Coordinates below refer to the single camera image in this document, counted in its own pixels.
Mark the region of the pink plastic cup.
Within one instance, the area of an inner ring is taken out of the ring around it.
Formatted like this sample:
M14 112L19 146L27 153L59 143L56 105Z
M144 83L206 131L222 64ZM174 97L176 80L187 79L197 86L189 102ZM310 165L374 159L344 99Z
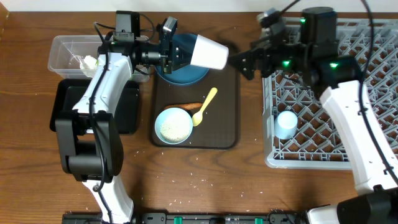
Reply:
M222 70L225 68L229 48L202 35L197 35L190 64L197 67Z

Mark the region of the light blue plastic cup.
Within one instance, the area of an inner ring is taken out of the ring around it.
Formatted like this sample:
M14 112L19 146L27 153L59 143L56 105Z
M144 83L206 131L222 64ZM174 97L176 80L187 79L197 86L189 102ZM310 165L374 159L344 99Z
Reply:
M275 136L282 140L292 139L297 130L298 117L291 111L283 111L275 119Z

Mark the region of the white paper napkin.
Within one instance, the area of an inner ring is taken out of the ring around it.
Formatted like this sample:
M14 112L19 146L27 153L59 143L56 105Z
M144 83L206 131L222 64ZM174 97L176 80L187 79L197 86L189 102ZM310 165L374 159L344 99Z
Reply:
M83 72L83 74L86 77L93 78L98 67L97 59L90 55L87 55L85 57L80 57L79 63L80 70Z

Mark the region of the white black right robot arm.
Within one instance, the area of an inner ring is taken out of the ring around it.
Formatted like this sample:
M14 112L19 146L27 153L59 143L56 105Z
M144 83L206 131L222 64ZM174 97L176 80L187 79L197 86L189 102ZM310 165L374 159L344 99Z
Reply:
M366 69L338 53L337 14L331 7L302 11L300 40L286 41L283 11L258 15L261 37L228 62L248 80L259 70L298 73L328 113L351 163L357 196L307 211L307 223L396 223L397 158L379 125L364 84Z

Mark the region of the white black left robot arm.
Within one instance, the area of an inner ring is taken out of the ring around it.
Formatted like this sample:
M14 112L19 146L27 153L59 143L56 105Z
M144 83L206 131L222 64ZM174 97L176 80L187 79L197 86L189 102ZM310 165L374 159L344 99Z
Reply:
M126 83L137 65L160 66L172 73L188 65L192 57L191 52L173 45L174 17L153 26L158 43L139 40L142 16L116 12L115 27L99 37L98 65L88 88L72 109L61 110L54 121L62 169L90 189L101 208L102 223L129 223L134 210L119 176L124 151L114 118Z

